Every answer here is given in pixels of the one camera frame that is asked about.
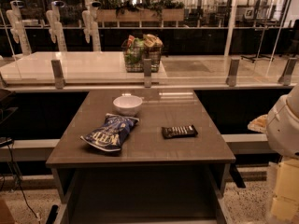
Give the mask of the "white robot arm middle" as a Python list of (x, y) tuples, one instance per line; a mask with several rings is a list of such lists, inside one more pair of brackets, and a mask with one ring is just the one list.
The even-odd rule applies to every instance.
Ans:
[(59, 51), (67, 51), (64, 29), (60, 22), (60, 7), (64, 7), (63, 1), (52, 1), (51, 9), (46, 12), (46, 17), (50, 25), (49, 33), (52, 42), (58, 45)]

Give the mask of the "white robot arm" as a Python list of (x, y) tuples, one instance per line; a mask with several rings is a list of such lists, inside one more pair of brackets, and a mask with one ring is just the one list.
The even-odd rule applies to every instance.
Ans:
[(267, 115), (269, 146), (278, 154), (299, 158), (299, 84), (279, 97)]

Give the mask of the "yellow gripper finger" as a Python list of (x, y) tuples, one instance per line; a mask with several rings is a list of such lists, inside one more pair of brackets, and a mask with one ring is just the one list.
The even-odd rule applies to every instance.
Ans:
[(289, 159), (278, 164), (270, 213), (279, 221), (298, 224), (298, 212), (299, 160)]
[(258, 133), (265, 133), (266, 121), (267, 121), (267, 115), (261, 115), (249, 123), (248, 129)]

